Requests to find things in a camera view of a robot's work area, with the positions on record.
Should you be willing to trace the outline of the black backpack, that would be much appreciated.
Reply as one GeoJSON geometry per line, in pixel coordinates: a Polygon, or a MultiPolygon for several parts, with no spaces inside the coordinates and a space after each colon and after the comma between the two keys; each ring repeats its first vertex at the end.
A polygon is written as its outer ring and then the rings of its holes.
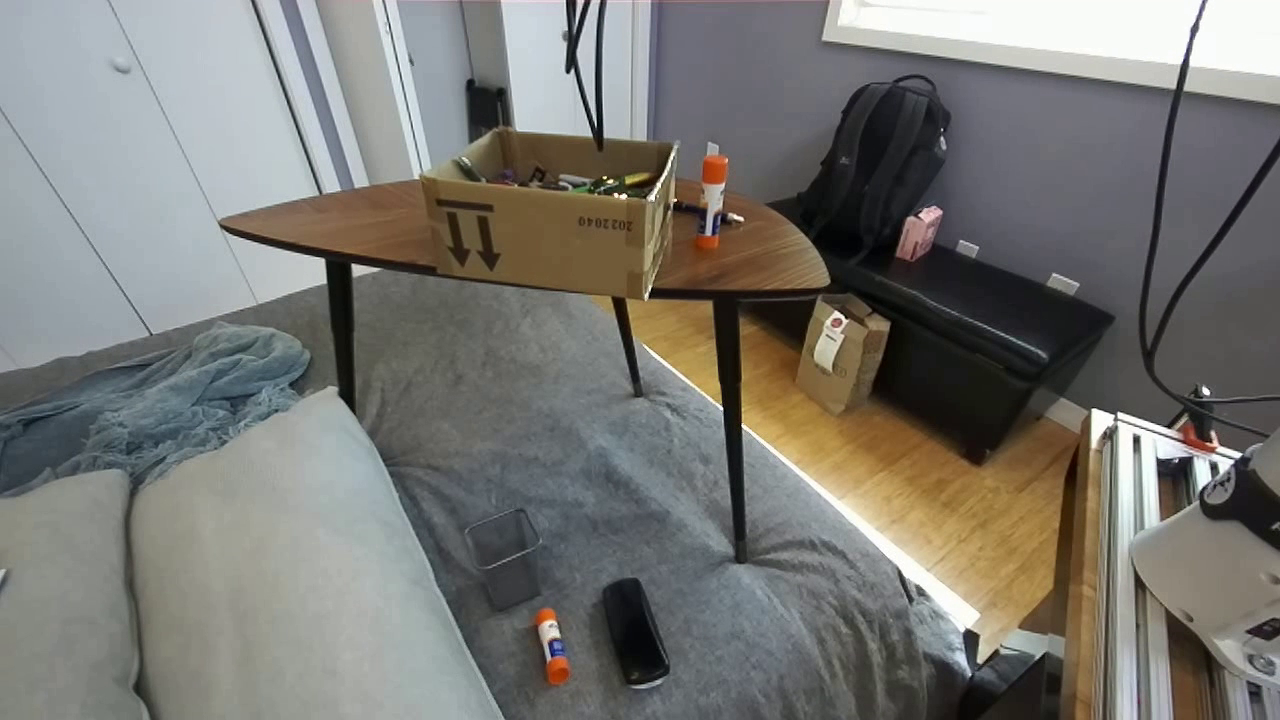
{"type": "Polygon", "coordinates": [[[949,123],[949,103],[922,72],[858,90],[818,181],[796,196],[818,248],[844,259],[891,248],[949,160],[949,123]]]}

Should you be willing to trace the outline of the grey mesh pen cup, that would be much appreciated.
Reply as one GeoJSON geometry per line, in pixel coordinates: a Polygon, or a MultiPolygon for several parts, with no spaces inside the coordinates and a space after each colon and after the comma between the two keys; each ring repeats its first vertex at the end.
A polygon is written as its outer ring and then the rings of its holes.
{"type": "Polygon", "coordinates": [[[486,518],[467,529],[486,599],[497,612],[540,596],[540,531],[523,508],[486,518]]]}

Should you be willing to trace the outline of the markers pile in box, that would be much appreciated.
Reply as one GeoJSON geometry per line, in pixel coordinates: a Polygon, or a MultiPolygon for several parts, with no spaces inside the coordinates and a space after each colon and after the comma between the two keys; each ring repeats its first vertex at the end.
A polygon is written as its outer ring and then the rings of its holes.
{"type": "Polygon", "coordinates": [[[486,176],[467,157],[452,160],[452,169],[475,185],[521,185],[521,190],[592,191],[592,196],[622,196],[622,202],[630,202],[635,190],[647,190],[658,181],[658,173],[582,176],[582,173],[548,173],[548,169],[534,169],[529,176],[499,169],[486,176]]]}

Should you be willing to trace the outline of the brown paper bag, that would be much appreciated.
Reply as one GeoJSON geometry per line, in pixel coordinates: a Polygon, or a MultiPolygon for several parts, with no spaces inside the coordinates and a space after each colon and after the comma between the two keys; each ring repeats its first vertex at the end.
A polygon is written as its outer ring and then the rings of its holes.
{"type": "Polygon", "coordinates": [[[860,298],[819,298],[803,332],[796,385],[823,412],[844,415],[874,398],[891,320],[860,298]]]}

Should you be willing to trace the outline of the glue stick on bed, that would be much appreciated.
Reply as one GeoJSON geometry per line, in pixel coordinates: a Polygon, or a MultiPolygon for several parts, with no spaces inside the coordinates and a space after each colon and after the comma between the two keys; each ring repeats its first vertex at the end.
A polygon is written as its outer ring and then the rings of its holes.
{"type": "Polygon", "coordinates": [[[569,644],[564,644],[558,607],[535,607],[534,628],[535,628],[535,644],[540,644],[543,682],[553,687],[569,686],[571,659],[569,659],[569,644]]]}

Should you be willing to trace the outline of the cardboard box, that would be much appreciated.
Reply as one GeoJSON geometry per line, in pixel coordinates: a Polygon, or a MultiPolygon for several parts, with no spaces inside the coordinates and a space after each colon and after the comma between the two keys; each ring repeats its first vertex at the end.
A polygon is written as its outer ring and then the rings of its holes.
{"type": "Polygon", "coordinates": [[[421,190],[429,206],[429,255],[446,276],[623,299],[645,299],[653,291],[673,243],[673,143],[595,143],[592,138],[497,130],[459,157],[467,157],[486,176],[499,169],[513,169],[516,176],[548,169],[582,176],[658,173],[658,181],[622,202],[475,185],[452,163],[439,163],[421,181],[421,190]]]}

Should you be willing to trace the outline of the grey rear pillow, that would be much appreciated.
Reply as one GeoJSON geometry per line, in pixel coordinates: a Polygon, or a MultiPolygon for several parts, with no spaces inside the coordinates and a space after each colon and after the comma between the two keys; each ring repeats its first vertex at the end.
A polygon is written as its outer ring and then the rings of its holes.
{"type": "Polygon", "coordinates": [[[124,471],[0,505],[0,720],[147,720],[124,518],[124,471]]]}

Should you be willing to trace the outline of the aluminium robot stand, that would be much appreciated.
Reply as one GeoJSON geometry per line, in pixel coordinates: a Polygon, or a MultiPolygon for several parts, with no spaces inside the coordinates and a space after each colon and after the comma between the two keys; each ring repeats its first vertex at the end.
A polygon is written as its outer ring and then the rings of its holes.
{"type": "Polygon", "coordinates": [[[1278,495],[1278,441],[1085,422],[1059,548],[1068,720],[1280,720],[1278,495]]]}

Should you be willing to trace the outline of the wooden side table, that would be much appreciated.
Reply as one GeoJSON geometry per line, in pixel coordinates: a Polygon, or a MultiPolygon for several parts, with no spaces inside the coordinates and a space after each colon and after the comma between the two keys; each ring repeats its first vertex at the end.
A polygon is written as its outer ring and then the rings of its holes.
{"type": "MultiPolygon", "coordinates": [[[[675,243],[653,285],[653,298],[714,303],[734,555],[749,560],[742,308],[819,298],[827,287],[827,268],[811,239],[777,208],[742,191],[728,196],[728,208],[742,214],[742,223],[728,228],[728,243],[721,252],[694,248],[694,218],[673,219],[675,243]]],[[[435,259],[429,255],[429,206],[416,181],[267,206],[223,218],[222,228],[241,239],[323,259],[333,368],[344,400],[355,400],[352,268],[435,274],[435,259]]]]}

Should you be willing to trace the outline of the grey pillow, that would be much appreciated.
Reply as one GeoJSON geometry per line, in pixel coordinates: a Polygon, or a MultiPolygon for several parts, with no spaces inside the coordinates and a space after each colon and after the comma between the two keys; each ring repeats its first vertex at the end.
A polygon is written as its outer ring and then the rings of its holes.
{"type": "Polygon", "coordinates": [[[159,720],[499,720],[335,391],[147,482],[131,572],[159,720]]]}
{"type": "Polygon", "coordinates": [[[147,720],[124,518],[124,471],[0,505],[0,720],[147,720]]]}

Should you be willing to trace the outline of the standing glue stick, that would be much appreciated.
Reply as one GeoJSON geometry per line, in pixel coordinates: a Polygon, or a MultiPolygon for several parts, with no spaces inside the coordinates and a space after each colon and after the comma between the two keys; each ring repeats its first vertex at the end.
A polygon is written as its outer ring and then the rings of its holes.
{"type": "Polygon", "coordinates": [[[718,139],[703,143],[703,160],[700,160],[700,237],[695,248],[700,252],[718,252],[723,243],[723,190],[728,190],[728,157],[718,139]]]}

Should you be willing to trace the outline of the black ottoman bench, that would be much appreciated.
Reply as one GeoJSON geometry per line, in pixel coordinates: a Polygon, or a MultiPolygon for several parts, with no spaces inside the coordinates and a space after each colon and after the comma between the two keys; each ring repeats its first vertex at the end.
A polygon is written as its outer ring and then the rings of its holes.
{"type": "Polygon", "coordinates": [[[1111,329],[1103,308],[951,248],[827,255],[827,274],[889,320],[876,391],[974,465],[1063,398],[1111,329]]]}

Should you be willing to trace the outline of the grey front pillow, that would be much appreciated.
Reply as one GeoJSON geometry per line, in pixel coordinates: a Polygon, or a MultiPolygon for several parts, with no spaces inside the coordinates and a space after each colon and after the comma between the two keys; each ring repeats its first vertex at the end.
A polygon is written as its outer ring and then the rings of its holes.
{"type": "Polygon", "coordinates": [[[131,572],[159,720],[499,720],[335,391],[147,482],[131,572]]]}

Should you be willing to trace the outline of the blue blanket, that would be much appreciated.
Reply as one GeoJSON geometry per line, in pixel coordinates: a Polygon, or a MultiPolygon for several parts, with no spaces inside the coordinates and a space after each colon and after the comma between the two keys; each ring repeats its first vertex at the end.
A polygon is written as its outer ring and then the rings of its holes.
{"type": "Polygon", "coordinates": [[[188,346],[94,374],[0,415],[0,492],[119,469],[146,485],[300,400],[313,351],[266,323],[211,323],[188,346]]]}

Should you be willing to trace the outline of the pink small bag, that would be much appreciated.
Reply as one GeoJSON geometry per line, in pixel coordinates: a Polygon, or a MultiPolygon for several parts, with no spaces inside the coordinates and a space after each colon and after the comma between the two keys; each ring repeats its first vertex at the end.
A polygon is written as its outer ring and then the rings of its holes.
{"type": "Polygon", "coordinates": [[[900,255],[900,259],[922,259],[922,255],[930,255],[934,243],[937,243],[941,223],[945,223],[945,208],[941,208],[941,206],[930,206],[930,208],[912,214],[912,218],[900,223],[898,255],[900,255]]]}

